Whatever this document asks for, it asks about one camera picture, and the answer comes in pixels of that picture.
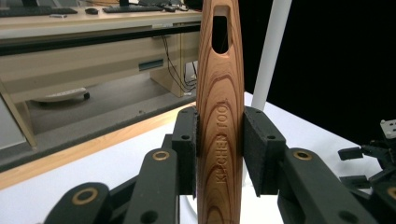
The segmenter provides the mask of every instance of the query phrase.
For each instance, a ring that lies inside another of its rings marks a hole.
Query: white pole
[[[254,87],[251,106],[264,110],[272,76],[276,66],[277,54],[282,43],[286,22],[288,21],[291,0],[274,0],[267,33],[262,48],[259,72]]]

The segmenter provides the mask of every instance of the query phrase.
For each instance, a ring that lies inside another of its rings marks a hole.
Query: white table
[[[246,105],[251,95],[246,93]],[[283,133],[288,147],[302,147],[315,151],[337,176],[371,176],[381,169],[373,158],[340,161],[337,151],[355,147],[333,133],[269,103],[265,114]],[[86,182],[102,182],[110,189],[135,176],[147,152],[161,146],[166,133],[172,133],[175,123],[164,125],[148,133],[119,143],[113,147],[73,161],[62,167],[25,180],[0,191],[0,223],[34,224],[43,222],[50,209],[71,188]],[[282,223],[276,196],[256,198],[249,178],[242,196],[241,223]],[[180,198],[180,223],[196,223],[193,206],[186,197]]]

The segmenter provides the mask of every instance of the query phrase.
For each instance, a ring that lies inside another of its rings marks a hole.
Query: black bracket
[[[179,195],[195,196],[198,120],[194,107],[181,110],[173,133],[165,136],[162,148],[146,155],[138,176],[113,190],[101,183],[70,189],[45,223],[178,223]],[[396,182],[378,178],[370,197],[347,188],[317,154],[288,148],[271,120],[252,107],[245,108],[243,134],[244,159],[256,194],[278,195],[285,223],[394,221]],[[341,153],[345,159],[361,156],[356,148],[345,153]],[[349,186],[369,187],[361,176],[341,180]],[[381,212],[392,218],[383,218],[387,216],[380,216]]]

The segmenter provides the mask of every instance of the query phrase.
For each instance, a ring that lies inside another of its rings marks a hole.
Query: keyboard
[[[104,7],[105,13],[123,13],[123,12],[147,12],[147,11],[163,11],[163,8],[155,6],[139,6],[129,5],[128,7]]]
[[[10,7],[0,9],[0,17],[46,16],[51,14],[77,14],[69,7]]]

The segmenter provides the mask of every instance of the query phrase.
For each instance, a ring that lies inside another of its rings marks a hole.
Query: black background
[[[268,102],[357,144],[396,119],[395,1],[294,0]],[[272,1],[240,0],[253,93]]]

